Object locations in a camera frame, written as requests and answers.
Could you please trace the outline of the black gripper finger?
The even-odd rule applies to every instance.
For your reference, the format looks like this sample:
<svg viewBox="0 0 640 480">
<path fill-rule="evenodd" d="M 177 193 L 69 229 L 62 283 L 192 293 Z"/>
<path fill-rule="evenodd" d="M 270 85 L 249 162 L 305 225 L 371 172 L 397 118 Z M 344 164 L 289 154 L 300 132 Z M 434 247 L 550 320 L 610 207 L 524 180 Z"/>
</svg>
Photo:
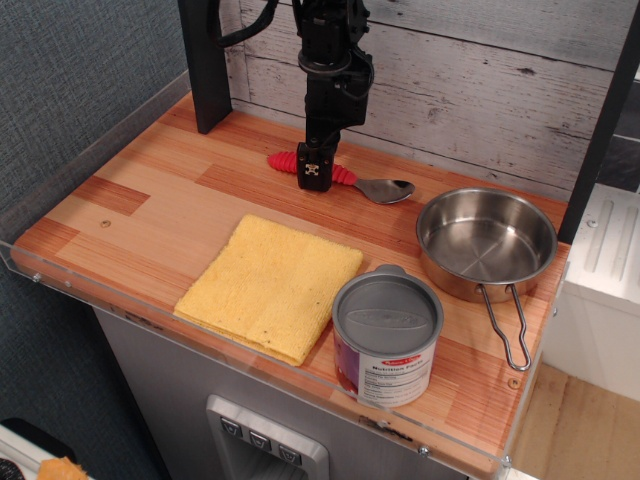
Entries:
<svg viewBox="0 0 640 480">
<path fill-rule="evenodd" d="M 300 142 L 296 151 L 298 186 L 303 190 L 327 192 L 332 185 L 334 148 L 309 147 Z"/>
</svg>

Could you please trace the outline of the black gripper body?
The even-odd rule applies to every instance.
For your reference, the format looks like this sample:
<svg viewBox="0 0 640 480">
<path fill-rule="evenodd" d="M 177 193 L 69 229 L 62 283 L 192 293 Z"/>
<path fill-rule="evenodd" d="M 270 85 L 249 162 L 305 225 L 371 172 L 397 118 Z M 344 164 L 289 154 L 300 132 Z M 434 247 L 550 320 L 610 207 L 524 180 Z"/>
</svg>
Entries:
<svg viewBox="0 0 640 480">
<path fill-rule="evenodd" d="M 374 80 L 372 56 L 349 47 L 333 63 L 298 55 L 307 74 L 305 144 L 311 149 L 335 149 L 341 131 L 366 121 L 369 92 Z"/>
</svg>

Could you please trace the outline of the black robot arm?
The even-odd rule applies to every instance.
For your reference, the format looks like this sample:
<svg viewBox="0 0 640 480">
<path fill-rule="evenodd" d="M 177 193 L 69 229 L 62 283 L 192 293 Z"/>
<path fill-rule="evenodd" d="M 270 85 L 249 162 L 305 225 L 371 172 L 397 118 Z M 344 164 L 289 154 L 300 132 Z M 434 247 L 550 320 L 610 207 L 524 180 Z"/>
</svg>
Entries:
<svg viewBox="0 0 640 480">
<path fill-rule="evenodd" d="M 374 67 L 358 42 L 369 31 L 370 12 L 361 1 L 295 1 L 293 8 L 301 37 L 298 63 L 307 75 L 298 185 L 326 192 L 341 131 L 365 123 Z"/>
</svg>

